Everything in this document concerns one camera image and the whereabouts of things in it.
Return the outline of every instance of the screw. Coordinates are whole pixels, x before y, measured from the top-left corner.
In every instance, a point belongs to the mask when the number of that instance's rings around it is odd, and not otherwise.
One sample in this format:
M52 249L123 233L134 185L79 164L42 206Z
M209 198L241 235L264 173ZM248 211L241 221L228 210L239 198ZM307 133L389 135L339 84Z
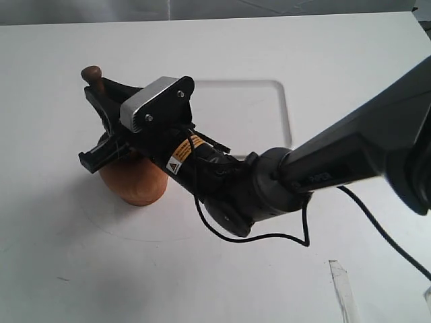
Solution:
M145 121L147 121L147 122L151 122L151 121L153 121L153 116L151 115L151 114L146 114L145 115Z

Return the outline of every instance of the table surface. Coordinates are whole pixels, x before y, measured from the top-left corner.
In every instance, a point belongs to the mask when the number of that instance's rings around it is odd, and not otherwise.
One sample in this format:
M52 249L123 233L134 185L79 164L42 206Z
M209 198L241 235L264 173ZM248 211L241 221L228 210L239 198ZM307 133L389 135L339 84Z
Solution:
M2 323L342 322L328 260L348 271L363 322L430 321L429 281L335 189L310 203L310 248L234 245L173 181L154 205L131 207L77 160L102 132L79 78L87 65L141 86L161 75L278 81L297 147L431 54L412 14L3 26L0 43ZM261 127L271 147L272 126ZM431 218L384 180L352 189L431 268ZM300 236L300 214L253 234L269 231Z

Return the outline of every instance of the wooden knob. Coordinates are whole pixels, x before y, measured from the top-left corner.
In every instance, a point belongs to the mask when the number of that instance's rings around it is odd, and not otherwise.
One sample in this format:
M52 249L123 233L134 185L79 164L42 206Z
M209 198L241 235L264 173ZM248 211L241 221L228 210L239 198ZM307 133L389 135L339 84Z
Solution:
M105 92L105 86L102 81L102 70L99 66L89 66L81 71L82 79L89 86L95 87L99 92Z
M138 207L156 202L168 185L168 175L137 153L104 166L99 174L111 191Z

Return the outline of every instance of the black cable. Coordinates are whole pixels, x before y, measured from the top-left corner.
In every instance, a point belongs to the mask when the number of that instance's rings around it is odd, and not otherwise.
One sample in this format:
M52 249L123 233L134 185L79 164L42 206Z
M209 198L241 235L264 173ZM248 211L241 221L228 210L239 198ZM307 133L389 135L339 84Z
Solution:
M304 201L304 204L302 205L302 228L304 230L304 240L301 240L301 239L299 239L297 237L294 237L294 236L291 236L291 235L288 235L288 234L263 234L263 235L255 236L255 237L251 237L251 238L235 239L235 238L226 237L223 234L221 234L220 232L218 232L216 229L214 229L208 223L208 221L206 220L206 218L203 216L201 205L200 205L200 202L199 202L199 199L198 199L198 196L197 196L197 156L196 156L196 152L195 152L195 145L193 144L193 140L191 139L191 134L190 134L189 129L185 129L185 133L186 133L187 140L189 141L189 144L190 144L190 147L191 147L192 157L193 157L194 162L195 162L194 175L193 175L193 198L195 199L196 210L197 210L197 212L199 214L199 217L201 218L203 224L205 225L205 227L210 232L212 232L213 234L215 234L220 239L223 239L223 240L225 240L227 242L233 242L233 243L236 243L236 244L243 244L243 243L253 242L253 241L267 239L267 238L284 238L284 239L288 239L288 240L294 241L294 242L296 242L296 243L298 243L298 244L300 244L301 246L304 246L304 247L309 247L310 246L310 236L308 234L308 223L307 223L307 206L308 206L308 203L310 202L310 197L308 197ZM345 186L338 186L338 189L340 189L341 191L343 191L344 193L346 193L359 206L359 208L361 208L361 210L365 213L365 216L367 216L367 218L370 220L371 224L373 224L373 226L377 229L377 231L379 232L379 234L400 255L402 255L402 257L404 257L404 259L406 259L408 262L410 262L410 264L412 264L426 278L428 278L428 280L431 281L431 273L424 266L422 266L415 258L413 258L412 256L410 256L402 247L400 247L394 241L394 239L392 239L390 237L390 235L385 231L385 229L382 228L382 226L378 223L378 221L376 220L376 218L374 217L374 215L370 212L370 210L368 210L368 208L366 207L366 205L360 200L359 197L357 197L350 189L348 189Z
M206 218L203 216L201 205L200 205L199 199L197 197L197 162L196 162L197 156L196 156L196 152L195 152L195 145L193 144L193 140L191 139L190 131L187 129L187 130L185 130L185 133L187 135L187 140L189 141L189 144L191 147L192 158L194 159L194 162L195 162L194 174L193 174L193 198L195 199L196 210L199 214L199 217L201 218L203 224L205 225L205 227L207 227L207 229L209 231L211 231L213 234L215 234L220 239L223 239L227 242L233 242L235 244L244 244L247 242L253 242L253 241L267 239L267 238L284 238L284 239L289 239L291 241L294 241L297 244L300 244L301 246L304 246L304 247L310 246L310 236L308 234L308 224L307 224L307 205L308 205L308 202L310 201L310 198L307 198L304 201L304 204L302 205L302 228L304 230L304 240L301 240L297 237L294 237L294 236L291 236L288 234L262 234L260 236L255 236L255 237L251 237L251 238L235 239L235 238L226 237L223 234L221 234L220 232L218 232L216 229L214 229L208 223Z
M431 273L426 270L424 266L422 266L415 258L410 256L402 247L400 247L391 237L390 235L385 231L385 229L382 228L382 226L377 222L374 215L368 210L366 205L353 193L350 189L348 189L345 186L338 186L338 189L342 190L344 193L346 193L350 198L352 198L353 201L361 208L361 210L365 213L366 217L371 221L373 226L377 229L379 234L400 254L406 261L410 262L416 269L418 269L426 278L428 278L431 281Z

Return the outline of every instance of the warning label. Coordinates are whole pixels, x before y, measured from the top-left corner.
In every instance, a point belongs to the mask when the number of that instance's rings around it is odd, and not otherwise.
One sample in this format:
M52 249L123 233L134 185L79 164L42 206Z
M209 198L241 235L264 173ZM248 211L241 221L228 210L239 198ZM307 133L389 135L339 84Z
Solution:
M191 136L191 140L193 142L193 146L197 148L202 145L205 141L197 135ZM174 151L172 156L170 156L168 163L166 164L166 168L170 170L175 175L178 174L181 165L187 159L187 157L191 154L191 147L188 139L185 139Z

